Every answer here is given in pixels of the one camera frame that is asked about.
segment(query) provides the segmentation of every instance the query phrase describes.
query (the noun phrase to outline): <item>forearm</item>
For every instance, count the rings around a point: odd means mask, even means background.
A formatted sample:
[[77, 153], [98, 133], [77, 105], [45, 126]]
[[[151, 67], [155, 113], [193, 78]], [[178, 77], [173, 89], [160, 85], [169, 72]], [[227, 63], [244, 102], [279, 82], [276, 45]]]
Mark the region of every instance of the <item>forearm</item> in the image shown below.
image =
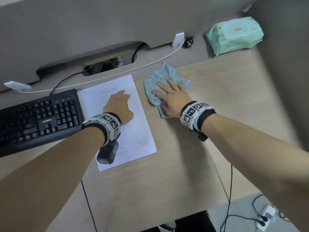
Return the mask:
[[307, 230], [307, 152], [219, 114], [205, 120], [202, 132], [300, 231]]
[[104, 141], [100, 129], [83, 129], [2, 179], [0, 231], [45, 231]]

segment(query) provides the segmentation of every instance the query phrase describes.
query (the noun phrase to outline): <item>person's left arm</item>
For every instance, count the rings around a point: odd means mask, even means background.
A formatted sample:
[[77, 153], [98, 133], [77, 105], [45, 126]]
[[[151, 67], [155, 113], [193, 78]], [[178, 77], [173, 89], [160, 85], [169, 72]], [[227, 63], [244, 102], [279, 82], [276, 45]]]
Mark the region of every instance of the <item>person's left arm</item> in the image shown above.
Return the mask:
[[[118, 115], [122, 125], [133, 118], [124, 93], [111, 95], [103, 109]], [[0, 231], [45, 231], [105, 139], [101, 129], [85, 128], [0, 180]]]

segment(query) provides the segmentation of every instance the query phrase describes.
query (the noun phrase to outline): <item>power strip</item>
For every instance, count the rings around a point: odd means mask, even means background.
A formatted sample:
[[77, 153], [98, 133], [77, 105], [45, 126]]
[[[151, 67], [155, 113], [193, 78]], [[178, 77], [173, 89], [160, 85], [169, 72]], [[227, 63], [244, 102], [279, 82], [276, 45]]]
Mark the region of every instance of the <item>power strip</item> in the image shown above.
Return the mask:
[[273, 219], [274, 215], [276, 214], [276, 210], [271, 205], [268, 205], [265, 210], [263, 210], [263, 213], [261, 213], [262, 216], [265, 216], [268, 218], [268, 221], [265, 222], [261, 217], [258, 218], [259, 221], [264, 221], [265, 226], [262, 226], [259, 222], [256, 222], [255, 225], [258, 229], [265, 231], [270, 223], [270, 221]]

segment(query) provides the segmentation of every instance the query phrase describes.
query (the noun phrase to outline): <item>white cable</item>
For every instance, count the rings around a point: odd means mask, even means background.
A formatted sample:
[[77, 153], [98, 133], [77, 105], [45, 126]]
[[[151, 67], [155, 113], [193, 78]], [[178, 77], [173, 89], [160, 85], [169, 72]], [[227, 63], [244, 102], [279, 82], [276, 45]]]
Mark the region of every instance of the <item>white cable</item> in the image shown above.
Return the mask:
[[[184, 41], [183, 41], [183, 43], [178, 47], [177, 50], [179, 50], [179, 49], [181, 48], [181, 46], [184, 44]], [[147, 64], [147, 65], [144, 65], [144, 66], [141, 66], [141, 67], [138, 67], [138, 68], [131, 69], [131, 70], [129, 70], [129, 71], [121, 72], [121, 73], [118, 73], [118, 74], [115, 74], [115, 75], [107, 76], [107, 77], [104, 77], [104, 78], [99, 78], [99, 79], [92, 80], [92, 81], [87, 81], [87, 82], [79, 83], [79, 84], [76, 84], [76, 85], [69, 85], [69, 86], [59, 87], [59, 88], [56, 88], [56, 89], [65, 89], [65, 88], [69, 88], [69, 87], [73, 87], [73, 86], [77, 86], [77, 85], [83, 85], [83, 84], [87, 84], [87, 83], [94, 82], [94, 81], [97, 81], [97, 80], [102, 80], [102, 79], [106, 79], [106, 78], [109, 78], [109, 77], [118, 76], [118, 75], [120, 75], [120, 74], [127, 73], [127, 72], [130, 72], [130, 71], [134, 71], [134, 70], [137, 70], [137, 69], [140, 69], [140, 68], [143, 68], [143, 67], [147, 67], [147, 66], [149, 66], [149, 65], [151, 65], [151, 64], [154, 64], [154, 63], [156, 63], [156, 62], [159, 62], [159, 61], [161, 61], [161, 60], [164, 60], [164, 59], [166, 59], [167, 57], [170, 57], [172, 54], [176, 53], [177, 50], [175, 50], [173, 53], [171, 53], [171, 54], [169, 54], [168, 56], [165, 56], [164, 58], [161, 58], [161, 59], [159, 59], [159, 60], [157, 60], [157, 61], [155, 61], [155, 62], [149, 63], [149, 64]], [[18, 92], [18, 93], [25, 93], [25, 94], [28, 94], [28, 93], [46, 92], [46, 91], [51, 91], [51, 90], [53, 90], [53, 89], [46, 89], [46, 90], [40, 90], [40, 91], [31, 91], [31, 92], [20, 92], [20, 91], [16, 91], [16, 90], [12, 90], [12, 91], [15, 91], [15, 92]]]

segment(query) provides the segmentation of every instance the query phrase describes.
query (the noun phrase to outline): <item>hand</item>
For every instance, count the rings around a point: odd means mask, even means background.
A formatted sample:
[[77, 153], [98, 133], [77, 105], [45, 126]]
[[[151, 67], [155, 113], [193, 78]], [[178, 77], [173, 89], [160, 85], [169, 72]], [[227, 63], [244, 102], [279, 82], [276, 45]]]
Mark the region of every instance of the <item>hand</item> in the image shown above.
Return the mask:
[[119, 116], [122, 125], [127, 124], [133, 119], [133, 112], [129, 110], [128, 100], [129, 94], [125, 94], [125, 90], [120, 90], [116, 94], [109, 97], [107, 104], [103, 108], [103, 113], [112, 112]]
[[165, 101], [165, 103], [161, 104], [161, 107], [168, 115], [181, 118], [181, 110], [187, 103], [193, 101], [193, 99], [187, 94], [180, 83], [177, 86], [170, 78], [166, 79], [166, 81], [170, 86], [157, 82], [157, 85], [166, 93], [158, 90], [153, 90], [152, 93]]

